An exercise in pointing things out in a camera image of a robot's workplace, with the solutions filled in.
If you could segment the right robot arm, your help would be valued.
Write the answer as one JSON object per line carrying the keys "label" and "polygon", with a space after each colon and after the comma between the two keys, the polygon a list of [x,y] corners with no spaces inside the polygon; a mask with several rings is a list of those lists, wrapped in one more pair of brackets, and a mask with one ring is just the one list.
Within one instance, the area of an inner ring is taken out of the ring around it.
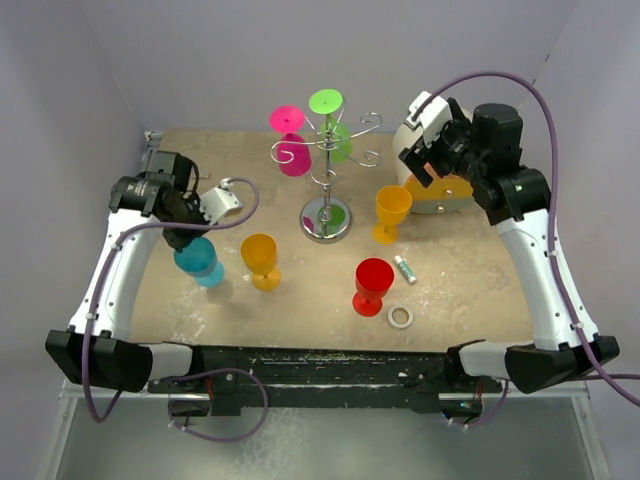
{"label": "right robot arm", "polygon": [[514,344],[472,341],[449,349],[446,383],[467,391],[480,376],[508,380],[526,394],[580,380],[620,348],[601,334],[577,292],[555,234],[544,175],[521,165],[523,121],[509,105],[488,103],[466,117],[453,98],[421,92],[395,139],[399,160],[423,187],[448,174],[467,181],[516,268],[533,338]]}

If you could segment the green plastic wine glass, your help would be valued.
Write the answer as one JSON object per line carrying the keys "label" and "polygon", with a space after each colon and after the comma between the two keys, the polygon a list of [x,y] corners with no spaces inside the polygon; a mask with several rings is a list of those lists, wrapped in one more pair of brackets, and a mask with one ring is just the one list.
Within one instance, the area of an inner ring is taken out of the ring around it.
{"label": "green plastic wine glass", "polygon": [[330,134],[334,149],[330,151],[332,163],[342,163],[352,153],[350,133],[342,122],[345,101],[336,89],[325,88],[316,91],[309,98],[310,110],[323,117],[321,131]]}

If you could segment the blue plastic wine glass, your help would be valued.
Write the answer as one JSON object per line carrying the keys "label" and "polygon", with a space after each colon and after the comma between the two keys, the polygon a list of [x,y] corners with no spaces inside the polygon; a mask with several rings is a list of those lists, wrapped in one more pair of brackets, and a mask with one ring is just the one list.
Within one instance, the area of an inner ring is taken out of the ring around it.
{"label": "blue plastic wine glass", "polygon": [[202,287],[216,287],[224,279],[224,266],[213,243],[205,237],[195,238],[188,246],[176,250],[173,258],[176,266]]}

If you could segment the pink plastic wine glass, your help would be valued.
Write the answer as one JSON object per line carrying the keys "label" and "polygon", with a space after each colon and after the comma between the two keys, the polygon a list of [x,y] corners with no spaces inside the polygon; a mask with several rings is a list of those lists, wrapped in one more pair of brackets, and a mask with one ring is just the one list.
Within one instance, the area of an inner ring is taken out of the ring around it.
{"label": "pink plastic wine glass", "polygon": [[305,140],[298,134],[305,124],[304,112],[295,105],[276,108],[269,119],[272,129],[282,135],[276,146],[280,171],[289,177],[300,177],[311,169],[311,155]]}

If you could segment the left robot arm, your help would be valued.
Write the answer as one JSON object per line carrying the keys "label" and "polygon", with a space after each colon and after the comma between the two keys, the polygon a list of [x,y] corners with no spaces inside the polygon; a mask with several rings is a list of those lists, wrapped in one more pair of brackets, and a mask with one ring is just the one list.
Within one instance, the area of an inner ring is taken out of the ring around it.
{"label": "left robot arm", "polygon": [[129,342],[134,303],[158,239],[181,249],[204,233],[196,193],[199,170],[189,158],[160,151],[151,168],[111,189],[108,227],[87,292],[45,350],[74,384],[137,392],[148,382],[150,348]]}

